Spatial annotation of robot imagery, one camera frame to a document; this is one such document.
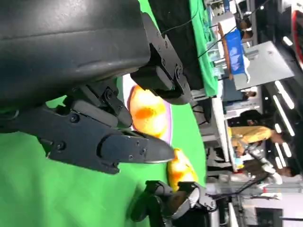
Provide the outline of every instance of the green tablecloth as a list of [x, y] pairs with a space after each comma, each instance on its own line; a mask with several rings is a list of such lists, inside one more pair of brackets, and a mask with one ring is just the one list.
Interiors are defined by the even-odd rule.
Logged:
[[[208, 14], [203, 7], [202, 0], [190, 0], [189, 4], [191, 17], [193, 18], [192, 25], [195, 33], [197, 53], [200, 56], [207, 50], [206, 44], [212, 41], [208, 27]], [[213, 76], [213, 68], [207, 54], [203, 54], [199, 58], [199, 64], [206, 95], [209, 97], [217, 95], [218, 80]]]
[[[143, 12], [151, 13], [146, 0]], [[51, 101], [56, 106], [62, 98]], [[204, 184], [205, 153], [189, 105], [173, 106], [174, 147], [184, 150]], [[0, 226], [133, 227], [130, 204], [146, 180], [166, 180], [166, 164], [120, 164], [106, 175], [47, 160], [37, 139], [23, 133], [0, 135]]]

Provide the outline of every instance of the orange object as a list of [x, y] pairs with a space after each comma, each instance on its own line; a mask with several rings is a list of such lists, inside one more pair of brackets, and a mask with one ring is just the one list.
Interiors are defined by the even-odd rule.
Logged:
[[175, 158], [168, 162], [167, 170], [169, 185], [174, 192], [179, 189], [179, 182], [198, 182], [193, 166], [181, 149], [175, 149]]
[[226, 39], [225, 39], [225, 36], [224, 36], [224, 33], [223, 33], [221, 23], [218, 23], [218, 33], [221, 36], [221, 42], [222, 42], [223, 50], [224, 50], [224, 58], [225, 58], [225, 62], [226, 62], [228, 72], [229, 72], [229, 79], [232, 80], [231, 60], [229, 58], [228, 46], [227, 46], [227, 42], [226, 42]]
[[129, 103], [136, 130], [161, 138], [168, 129], [166, 107], [162, 98], [138, 85], [134, 87]]

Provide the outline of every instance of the yellow shirt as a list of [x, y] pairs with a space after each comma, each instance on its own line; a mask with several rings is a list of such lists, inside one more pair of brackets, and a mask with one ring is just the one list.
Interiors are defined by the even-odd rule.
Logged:
[[[231, 136], [240, 136], [241, 140], [247, 144], [267, 140], [272, 135], [272, 130], [264, 126], [229, 127], [228, 129]], [[232, 146], [237, 147], [237, 151], [243, 154], [244, 148], [238, 140], [232, 139]]]

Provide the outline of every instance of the table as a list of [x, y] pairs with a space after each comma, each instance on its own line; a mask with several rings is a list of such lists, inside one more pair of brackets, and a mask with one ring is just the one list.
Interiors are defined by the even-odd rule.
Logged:
[[218, 81], [218, 95], [212, 98], [212, 118], [211, 122], [206, 125], [200, 126], [200, 133], [203, 138], [203, 142], [217, 141], [218, 145], [222, 147], [224, 159], [226, 162], [231, 162], [234, 171], [237, 171], [234, 157], [235, 151], [232, 147], [231, 138], [228, 135], [227, 127], [228, 123], [224, 117], [223, 105], [223, 81]]
[[[151, 14], [148, 1], [140, 3]], [[173, 106], [172, 114], [172, 145], [184, 150], [204, 184], [204, 146], [191, 107]], [[130, 220], [131, 203], [146, 180], [167, 181], [166, 164], [120, 164], [121, 173], [106, 175], [47, 160], [37, 139], [20, 132], [0, 135], [0, 149], [0, 226], [149, 226]]]

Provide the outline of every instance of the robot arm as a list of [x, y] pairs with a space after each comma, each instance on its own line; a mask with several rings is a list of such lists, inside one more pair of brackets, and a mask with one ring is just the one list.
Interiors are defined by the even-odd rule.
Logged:
[[[178, 55], [137, 0], [13, 0], [0, 13], [0, 132], [37, 136], [49, 159], [108, 174], [119, 162], [174, 158], [162, 140], [117, 129], [132, 124], [118, 76], [172, 104], [191, 97]], [[46, 106], [62, 95], [65, 106]]]

